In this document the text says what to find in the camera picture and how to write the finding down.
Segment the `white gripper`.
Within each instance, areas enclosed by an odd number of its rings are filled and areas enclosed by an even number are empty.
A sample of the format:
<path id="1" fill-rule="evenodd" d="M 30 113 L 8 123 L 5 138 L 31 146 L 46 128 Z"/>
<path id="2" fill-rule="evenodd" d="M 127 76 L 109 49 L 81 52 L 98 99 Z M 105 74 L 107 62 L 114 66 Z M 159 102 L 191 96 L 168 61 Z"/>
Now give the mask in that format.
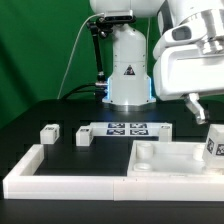
<path id="1" fill-rule="evenodd" d="M 185 104 L 198 125 L 209 119 L 209 113 L 199 103 L 199 95 L 224 93 L 224 53 L 202 54 L 198 44 L 206 34 L 203 21 L 187 22 L 167 30 L 153 51 L 156 95 L 164 101 L 186 95 Z"/>

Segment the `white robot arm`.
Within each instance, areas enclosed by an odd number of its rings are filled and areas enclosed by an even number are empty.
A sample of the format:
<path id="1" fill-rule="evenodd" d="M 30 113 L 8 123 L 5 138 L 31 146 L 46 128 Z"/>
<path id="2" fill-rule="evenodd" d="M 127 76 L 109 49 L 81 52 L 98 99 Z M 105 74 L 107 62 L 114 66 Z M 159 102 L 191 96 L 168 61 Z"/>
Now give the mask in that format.
<path id="1" fill-rule="evenodd" d="M 203 124 L 201 96 L 224 93 L 224 0 L 89 0 L 100 35 L 113 37 L 113 72 L 103 101 L 136 110 L 155 100 L 184 99 Z M 130 24 L 155 16 L 160 38 L 153 76 L 145 36 Z"/>

